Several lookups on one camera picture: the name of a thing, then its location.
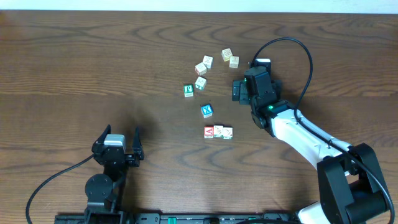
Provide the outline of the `engraved number wooden block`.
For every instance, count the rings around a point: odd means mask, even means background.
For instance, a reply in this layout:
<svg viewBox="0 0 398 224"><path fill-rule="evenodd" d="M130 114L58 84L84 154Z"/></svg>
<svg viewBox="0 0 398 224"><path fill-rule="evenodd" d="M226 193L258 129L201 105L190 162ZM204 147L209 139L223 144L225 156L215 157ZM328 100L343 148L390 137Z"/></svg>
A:
<svg viewBox="0 0 398 224"><path fill-rule="evenodd" d="M223 128L222 125L214 125L213 126L213 135L215 138L222 138L223 137Z"/></svg>

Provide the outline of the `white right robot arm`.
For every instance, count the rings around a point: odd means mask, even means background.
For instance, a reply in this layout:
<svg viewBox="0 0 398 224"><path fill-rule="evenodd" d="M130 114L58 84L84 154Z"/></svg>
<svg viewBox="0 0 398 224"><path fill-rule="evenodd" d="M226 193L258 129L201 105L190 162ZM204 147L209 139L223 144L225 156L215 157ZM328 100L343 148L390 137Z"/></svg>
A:
<svg viewBox="0 0 398 224"><path fill-rule="evenodd" d="M394 206L378 159L367 144L352 146L327 134L280 98L281 83L252 67L232 86L232 100L251 106L254 123L286 142L317 170L319 202L295 213L300 223L365 223Z"/></svg>

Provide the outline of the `red A wooden block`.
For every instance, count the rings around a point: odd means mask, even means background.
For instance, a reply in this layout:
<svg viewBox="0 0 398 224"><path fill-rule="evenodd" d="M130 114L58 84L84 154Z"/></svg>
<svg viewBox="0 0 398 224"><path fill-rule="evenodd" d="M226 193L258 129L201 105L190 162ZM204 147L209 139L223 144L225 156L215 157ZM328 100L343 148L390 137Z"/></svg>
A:
<svg viewBox="0 0 398 224"><path fill-rule="evenodd" d="M203 130L203 135L205 139L214 138L214 127L213 126L205 126Z"/></svg>

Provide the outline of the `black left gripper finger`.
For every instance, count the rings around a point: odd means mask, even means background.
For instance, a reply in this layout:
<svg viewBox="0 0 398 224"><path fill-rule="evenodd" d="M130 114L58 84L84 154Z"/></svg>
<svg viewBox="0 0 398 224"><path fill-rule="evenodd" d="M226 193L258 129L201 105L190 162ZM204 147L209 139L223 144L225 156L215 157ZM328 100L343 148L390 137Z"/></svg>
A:
<svg viewBox="0 0 398 224"><path fill-rule="evenodd" d="M103 133L99 136L99 138L93 143L93 149L101 149L104 145L104 141L108 134L111 133L111 125L108 124Z"/></svg>
<svg viewBox="0 0 398 224"><path fill-rule="evenodd" d="M133 139L133 144L132 144L132 150L134 155L140 160L144 160L144 150L141 144L141 139L140 139L140 132L139 132L139 127L137 126L135 129L134 133L134 139Z"/></svg>

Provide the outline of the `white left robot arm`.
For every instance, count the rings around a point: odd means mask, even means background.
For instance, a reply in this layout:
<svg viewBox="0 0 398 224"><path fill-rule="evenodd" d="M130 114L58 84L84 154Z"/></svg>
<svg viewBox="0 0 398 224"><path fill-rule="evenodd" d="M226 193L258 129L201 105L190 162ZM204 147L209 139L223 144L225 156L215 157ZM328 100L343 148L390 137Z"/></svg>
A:
<svg viewBox="0 0 398 224"><path fill-rule="evenodd" d="M92 212L114 213L120 207L129 168L140 166L144 159L139 128L135 129L130 152L126 151L126 137L113 134L110 125L93 143L91 151L93 159L103 166L103 173L86 182L87 207Z"/></svg>

